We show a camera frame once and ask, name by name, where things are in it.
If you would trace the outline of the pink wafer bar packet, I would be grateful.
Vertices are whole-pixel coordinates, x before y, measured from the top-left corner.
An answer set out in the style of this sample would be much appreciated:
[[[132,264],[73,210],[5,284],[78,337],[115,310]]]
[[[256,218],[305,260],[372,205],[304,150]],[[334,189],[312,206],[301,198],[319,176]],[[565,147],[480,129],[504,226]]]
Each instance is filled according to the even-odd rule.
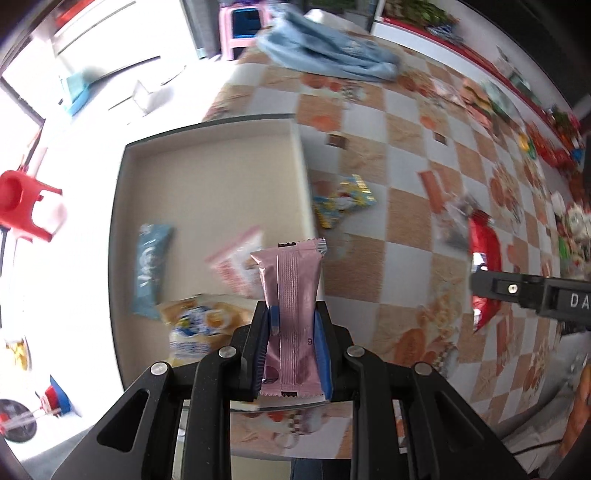
[[[314,238],[250,254],[259,267],[270,314],[263,396],[322,395],[315,358],[315,302],[327,250],[325,239]]]

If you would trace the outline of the potato sticks snack bag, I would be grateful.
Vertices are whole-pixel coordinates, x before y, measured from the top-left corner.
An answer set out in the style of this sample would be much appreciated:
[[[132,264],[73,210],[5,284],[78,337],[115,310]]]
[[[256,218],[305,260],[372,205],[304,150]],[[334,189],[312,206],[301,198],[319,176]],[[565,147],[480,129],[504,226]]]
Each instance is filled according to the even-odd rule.
[[[256,304],[230,294],[198,294],[159,304],[160,319],[169,327],[168,363],[194,363],[228,345],[235,330],[250,323]]]

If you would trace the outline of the red shiny snack packet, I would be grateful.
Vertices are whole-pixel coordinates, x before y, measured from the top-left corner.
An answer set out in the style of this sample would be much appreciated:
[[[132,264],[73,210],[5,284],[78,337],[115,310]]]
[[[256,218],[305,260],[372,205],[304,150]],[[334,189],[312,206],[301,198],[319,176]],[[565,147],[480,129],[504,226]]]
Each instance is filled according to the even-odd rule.
[[[490,225],[490,216],[482,210],[474,210],[468,220],[471,275],[484,269],[502,270],[501,246],[498,236]],[[501,301],[478,294],[473,278],[470,278],[473,309],[473,331],[485,327],[499,312]]]

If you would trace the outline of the hello kitty candy packet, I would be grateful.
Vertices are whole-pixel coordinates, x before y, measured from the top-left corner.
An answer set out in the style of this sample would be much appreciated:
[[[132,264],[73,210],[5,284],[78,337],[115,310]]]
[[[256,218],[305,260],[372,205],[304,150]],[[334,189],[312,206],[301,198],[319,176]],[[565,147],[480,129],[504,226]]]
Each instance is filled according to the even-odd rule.
[[[349,213],[376,204],[373,192],[359,174],[343,179],[328,196],[315,195],[312,198],[315,216],[323,229],[332,229]]]

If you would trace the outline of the clear bag of candies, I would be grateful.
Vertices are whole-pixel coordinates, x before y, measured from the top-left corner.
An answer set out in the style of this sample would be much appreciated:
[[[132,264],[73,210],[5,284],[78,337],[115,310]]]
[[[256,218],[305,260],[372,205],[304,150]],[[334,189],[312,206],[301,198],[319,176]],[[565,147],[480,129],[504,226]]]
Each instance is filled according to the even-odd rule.
[[[436,215],[437,237],[444,244],[459,250],[469,246],[468,220],[480,209],[479,202],[470,193],[453,196]]]

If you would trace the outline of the pink cranberry crisp packet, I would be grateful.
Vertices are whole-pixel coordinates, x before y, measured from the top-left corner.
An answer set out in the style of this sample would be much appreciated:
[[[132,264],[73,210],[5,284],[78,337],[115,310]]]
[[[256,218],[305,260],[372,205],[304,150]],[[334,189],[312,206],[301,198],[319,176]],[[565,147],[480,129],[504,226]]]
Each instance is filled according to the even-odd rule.
[[[205,258],[205,263],[233,293],[249,299],[263,298],[259,266],[252,252],[263,250],[263,229],[253,226]]]

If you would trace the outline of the teal snack bar packet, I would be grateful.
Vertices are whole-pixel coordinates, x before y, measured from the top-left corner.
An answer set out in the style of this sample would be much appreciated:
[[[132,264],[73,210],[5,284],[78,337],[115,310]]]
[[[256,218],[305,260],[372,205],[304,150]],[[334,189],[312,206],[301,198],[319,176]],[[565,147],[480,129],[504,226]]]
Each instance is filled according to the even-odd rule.
[[[166,256],[173,227],[166,224],[142,224],[136,243],[132,313],[159,319]]]

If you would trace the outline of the beige cardboard box tray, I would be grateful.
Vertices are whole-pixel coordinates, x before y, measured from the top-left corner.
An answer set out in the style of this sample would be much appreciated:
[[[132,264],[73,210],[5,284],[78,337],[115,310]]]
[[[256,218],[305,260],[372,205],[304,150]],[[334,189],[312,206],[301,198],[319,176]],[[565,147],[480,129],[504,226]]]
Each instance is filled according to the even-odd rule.
[[[291,114],[224,118],[125,146],[113,200],[108,255],[110,318],[124,386],[168,356],[159,320],[133,314],[136,244],[143,224],[173,235],[161,296],[228,292],[207,257],[251,227],[274,246],[317,234],[304,151]]]

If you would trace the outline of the patterned checkered tablecloth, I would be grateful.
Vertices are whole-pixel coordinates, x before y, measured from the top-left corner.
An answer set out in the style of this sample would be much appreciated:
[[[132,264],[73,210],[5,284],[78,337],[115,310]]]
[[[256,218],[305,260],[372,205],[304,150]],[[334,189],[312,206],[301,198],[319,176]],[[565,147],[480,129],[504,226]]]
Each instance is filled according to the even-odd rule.
[[[377,33],[401,58],[396,82],[301,73],[252,47],[208,115],[294,114],[312,193],[328,196],[352,175],[366,182],[376,204],[325,231],[332,320],[386,361],[432,363],[521,461],[538,462],[564,433],[572,399],[561,386],[590,340],[515,304],[475,330],[462,232],[479,207],[506,270],[558,274],[554,177],[511,127],[492,135],[432,93],[466,79],[453,53],[391,26]]]

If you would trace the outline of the white small stool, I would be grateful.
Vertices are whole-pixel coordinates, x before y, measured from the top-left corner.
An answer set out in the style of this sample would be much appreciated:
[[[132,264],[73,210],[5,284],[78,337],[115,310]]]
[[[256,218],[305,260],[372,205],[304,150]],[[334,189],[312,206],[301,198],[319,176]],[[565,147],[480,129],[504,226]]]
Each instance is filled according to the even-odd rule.
[[[172,96],[173,92],[165,85],[158,85],[155,90],[150,90],[141,82],[137,82],[131,100],[139,113],[145,116],[165,105]]]

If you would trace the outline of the red plastic stool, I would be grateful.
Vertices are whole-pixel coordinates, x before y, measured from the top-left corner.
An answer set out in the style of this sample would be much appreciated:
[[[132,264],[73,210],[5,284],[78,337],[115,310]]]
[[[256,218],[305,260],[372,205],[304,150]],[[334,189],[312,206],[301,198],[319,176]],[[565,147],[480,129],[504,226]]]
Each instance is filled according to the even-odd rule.
[[[22,171],[5,171],[1,175],[1,226],[17,230],[27,238],[50,242],[54,234],[35,224],[32,218],[43,192],[63,195],[62,189],[44,184]]]

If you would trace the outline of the pink plastic stool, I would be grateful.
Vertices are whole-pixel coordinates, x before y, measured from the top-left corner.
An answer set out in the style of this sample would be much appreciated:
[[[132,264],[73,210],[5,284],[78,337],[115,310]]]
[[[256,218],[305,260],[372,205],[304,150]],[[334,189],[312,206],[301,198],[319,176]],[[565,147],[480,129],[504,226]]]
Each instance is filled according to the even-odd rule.
[[[219,7],[221,58],[235,59],[235,50],[252,45],[259,30],[269,25],[270,20],[270,5],[266,1],[235,2]]]

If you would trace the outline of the light blue garment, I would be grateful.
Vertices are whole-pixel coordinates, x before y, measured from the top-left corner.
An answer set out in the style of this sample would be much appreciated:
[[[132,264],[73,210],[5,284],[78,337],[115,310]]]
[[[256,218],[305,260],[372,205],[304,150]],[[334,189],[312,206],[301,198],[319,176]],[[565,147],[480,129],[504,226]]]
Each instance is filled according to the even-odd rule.
[[[315,75],[385,82],[396,80],[401,69],[400,57],[391,50],[315,22],[290,4],[276,7],[273,24],[256,44],[276,64]]]

